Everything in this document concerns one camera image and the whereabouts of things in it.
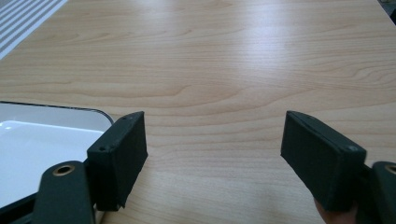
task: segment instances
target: light wood tabletop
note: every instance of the light wood tabletop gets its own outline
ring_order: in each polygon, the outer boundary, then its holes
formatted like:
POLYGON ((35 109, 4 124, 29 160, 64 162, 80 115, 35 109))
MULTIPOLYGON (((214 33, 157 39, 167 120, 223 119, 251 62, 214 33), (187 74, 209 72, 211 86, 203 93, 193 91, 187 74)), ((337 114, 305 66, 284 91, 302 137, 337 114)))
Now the light wood tabletop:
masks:
POLYGON ((0 61, 4 101, 146 112, 103 223, 322 223, 280 157, 287 110, 396 161, 396 27, 376 0, 69 0, 0 61))

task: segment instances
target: white tray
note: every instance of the white tray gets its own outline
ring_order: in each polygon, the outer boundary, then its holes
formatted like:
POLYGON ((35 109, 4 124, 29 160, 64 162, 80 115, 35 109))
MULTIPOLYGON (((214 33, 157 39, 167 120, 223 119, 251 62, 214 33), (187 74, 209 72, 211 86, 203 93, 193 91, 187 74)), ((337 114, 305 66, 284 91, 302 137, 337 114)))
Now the white tray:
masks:
POLYGON ((112 122, 98 110, 0 102, 0 208, 36 193, 52 165, 85 161, 112 122))

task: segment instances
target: wooden table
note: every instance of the wooden table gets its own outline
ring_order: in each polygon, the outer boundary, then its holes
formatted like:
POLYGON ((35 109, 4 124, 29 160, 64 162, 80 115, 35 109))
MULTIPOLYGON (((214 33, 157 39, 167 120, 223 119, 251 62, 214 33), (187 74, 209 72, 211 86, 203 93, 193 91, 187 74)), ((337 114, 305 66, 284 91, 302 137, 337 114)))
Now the wooden table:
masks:
POLYGON ((375 0, 69 0, 0 61, 0 97, 146 111, 148 160, 103 223, 321 223, 285 113, 396 161, 396 27, 375 0))

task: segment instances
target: white striped object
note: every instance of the white striped object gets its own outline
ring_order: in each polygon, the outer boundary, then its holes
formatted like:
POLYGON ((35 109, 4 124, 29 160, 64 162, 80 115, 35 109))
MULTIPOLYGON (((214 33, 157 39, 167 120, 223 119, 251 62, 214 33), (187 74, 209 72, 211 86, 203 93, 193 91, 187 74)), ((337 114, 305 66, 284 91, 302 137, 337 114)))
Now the white striped object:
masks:
POLYGON ((67 0, 0 0, 0 60, 67 0))

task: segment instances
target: wood grain surface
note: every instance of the wood grain surface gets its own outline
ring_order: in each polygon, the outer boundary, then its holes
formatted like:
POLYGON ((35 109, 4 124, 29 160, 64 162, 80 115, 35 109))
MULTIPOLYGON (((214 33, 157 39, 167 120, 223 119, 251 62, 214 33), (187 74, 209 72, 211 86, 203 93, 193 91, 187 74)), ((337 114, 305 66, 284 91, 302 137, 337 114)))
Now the wood grain surface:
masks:
POLYGON ((0 61, 0 99, 146 112, 148 160, 103 223, 322 223, 285 113, 396 161, 396 27, 376 0, 69 0, 0 61))

